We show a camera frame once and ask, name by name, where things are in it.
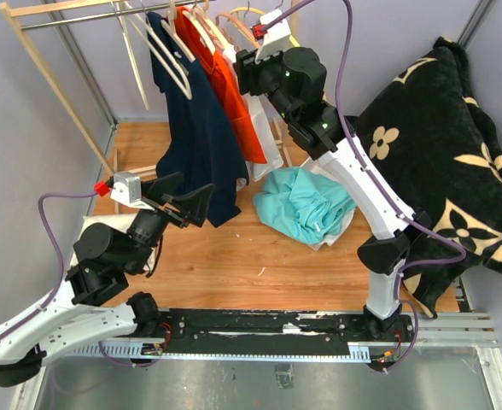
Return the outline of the white pink t shirt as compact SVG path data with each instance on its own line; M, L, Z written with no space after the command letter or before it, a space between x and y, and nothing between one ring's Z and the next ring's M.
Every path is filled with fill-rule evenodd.
M236 73L232 66L236 62L235 45L223 34L221 29L215 24L215 21L212 21L207 15L208 9L209 1L206 1L203 8L196 11L198 15L197 19L207 34L213 39L213 44L223 56L226 65L230 68L232 77L235 78ZM240 95L240 98L248 110L248 117L253 125L256 140L260 146L260 153L266 160L265 163L251 160L246 161L250 178L257 182L269 172L282 167L284 162L259 98L251 97L249 94Z

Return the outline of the orange hanger with metal hook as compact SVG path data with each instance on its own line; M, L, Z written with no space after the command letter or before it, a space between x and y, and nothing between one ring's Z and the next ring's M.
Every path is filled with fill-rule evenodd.
M219 12L218 14L215 15L215 24L218 26L219 23L220 23L220 19L224 17L226 18L229 22L231 22L235 27L236 29L252 44L254 45L256 48L259 48L260 47L260 44L259 42L254 38L254 35L252 34L252 32L246 27L244 26L244 24L239 20L237 19L235 16L233 16L232 14L230 13L227 13L227 12Z

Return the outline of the teal t shirt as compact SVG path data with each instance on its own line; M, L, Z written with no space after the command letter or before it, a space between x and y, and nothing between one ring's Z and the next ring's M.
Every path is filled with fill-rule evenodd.
M260 222L307 246L337 234L344 215L356 209L342 185L301 167L270 173L253 204Z

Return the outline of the sheer white t shirt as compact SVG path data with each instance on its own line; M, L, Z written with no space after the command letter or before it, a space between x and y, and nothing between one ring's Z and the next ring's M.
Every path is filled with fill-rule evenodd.
M320 243L310 244L309 247L315 251L318 251L324 245L332 246L351 225L354 214L355 214L355 209L352 209L351 211L349 211L347 214L344 215L344 217L341 219L341 229L337 234L335 235L326 234Z

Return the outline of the yellow hanger with metal hook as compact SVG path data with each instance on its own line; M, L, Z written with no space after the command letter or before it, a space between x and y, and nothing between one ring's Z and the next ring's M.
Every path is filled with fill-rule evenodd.
M255 7L252 7L250 5L247 6L241 6L241 7L235 7L232 9L229 14L239 20L244 26L249 26L247 22L247 17L248 15L251 15L252 17L258 16L261 17L264 15L266 12L262 9L257 9ZM289 26L291 29L291 36L289 37L290 44L293 45L294 47L299 47L301 44L298 42L298 40L295 38L295 34L298 32L298 25L299 25L299 13L295 12L289 17Z

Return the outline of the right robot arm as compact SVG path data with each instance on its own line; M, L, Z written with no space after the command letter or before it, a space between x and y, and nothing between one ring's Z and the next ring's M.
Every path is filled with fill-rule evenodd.
M240 92L265 96L293 141L348 191L365 216L371 237L358 249L370 274L365 333L373 341L385 341L394 334L402 310L396 286L406 254L424 235L429 216L399 198L348 122L324 100L327 70L312 49L290 48L265 59L258 50L242 50L233 67Z

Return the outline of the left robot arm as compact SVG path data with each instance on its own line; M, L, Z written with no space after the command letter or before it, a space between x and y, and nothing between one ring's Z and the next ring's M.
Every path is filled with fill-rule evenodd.
M153 272L149 257L161 248L169 225L201 227L215 191L212 183L177 195L182 173L142 181L116 173L90 196L110 196L137 215L126 231L102 222L88 225L73 251L77 262L59 265L54 288L23 312L0 324L0 387L34 378L43 366L110 337L154 336L162 318L154 297L138 292L116 307L106 302L128 287L128 276Z

